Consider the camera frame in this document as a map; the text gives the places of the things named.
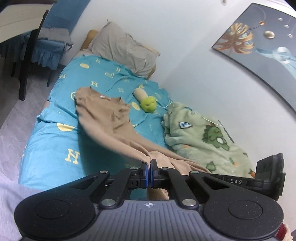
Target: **gray floor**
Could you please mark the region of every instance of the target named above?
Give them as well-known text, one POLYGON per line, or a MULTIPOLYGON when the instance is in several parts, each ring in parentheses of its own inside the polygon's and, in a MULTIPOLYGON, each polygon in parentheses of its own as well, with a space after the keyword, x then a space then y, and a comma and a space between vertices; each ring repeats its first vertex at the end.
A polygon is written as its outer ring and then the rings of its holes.
POLYGON ((53 85, 62 71, 58 68, 49 87, 46 87, 49 69, 31 66, 25 101, 18 99, 19 75, 10 77, 12 63, 5 61, 0 76, 0 172, 12 181, 18 179, 19 163, 36 116, 40 114, 53 85))

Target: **golden leaf painting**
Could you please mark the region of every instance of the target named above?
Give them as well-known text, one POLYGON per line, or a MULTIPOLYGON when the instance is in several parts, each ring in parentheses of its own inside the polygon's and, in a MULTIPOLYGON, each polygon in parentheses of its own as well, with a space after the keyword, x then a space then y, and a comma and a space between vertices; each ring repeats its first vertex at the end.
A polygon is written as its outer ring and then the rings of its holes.
POLYGON ((248 25, 244 25, 242 23, 235 23, 231 25, 230 31, 226 31, 220 40, 225 40, 224 42, 217 42, 216 45, 221 47, 215 48, 219 51, 229 50, 228 56, 230 56, 231 52, 234 51, 238 54, 248 54, 252 52, 252 48, 254 47, 254 43, 247 43, 248 41, 253 39, 253 33, 248 33, 248 25))

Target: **framed picture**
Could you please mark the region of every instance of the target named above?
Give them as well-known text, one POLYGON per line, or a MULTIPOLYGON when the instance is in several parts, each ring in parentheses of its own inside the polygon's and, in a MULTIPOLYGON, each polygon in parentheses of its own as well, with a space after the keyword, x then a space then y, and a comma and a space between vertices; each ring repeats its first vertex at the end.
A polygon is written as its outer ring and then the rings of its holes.
POLYGON ((212 48, 247 68, 296 113, 296 18, 252 3, 212 48))

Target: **beige cloth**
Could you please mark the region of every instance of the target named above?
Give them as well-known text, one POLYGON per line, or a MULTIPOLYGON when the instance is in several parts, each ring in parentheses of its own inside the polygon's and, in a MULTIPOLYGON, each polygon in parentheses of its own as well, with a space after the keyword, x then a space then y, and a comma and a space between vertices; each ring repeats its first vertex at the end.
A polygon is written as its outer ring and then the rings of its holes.
POLYGON ((158 167, 175 168, 182 175, 190 171, 209 173, 201 165, 137 134, 128 117, 130 105, 122 98, 110 98, 85 87, 76 91, 75 99, 80 124, 99 145, 149 166, 150 161, 156 159, 158 167))

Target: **pillow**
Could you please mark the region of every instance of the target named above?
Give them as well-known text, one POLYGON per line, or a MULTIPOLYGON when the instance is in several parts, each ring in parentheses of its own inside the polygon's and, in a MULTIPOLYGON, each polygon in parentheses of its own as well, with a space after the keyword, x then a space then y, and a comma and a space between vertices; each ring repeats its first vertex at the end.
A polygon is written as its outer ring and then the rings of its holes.
POLYGON ((147 77, 155 67, 159 52, 135 41, 117 24, 109 22, 94 37, 88 50, 102 58, 127 66, 134 74, 147 77))

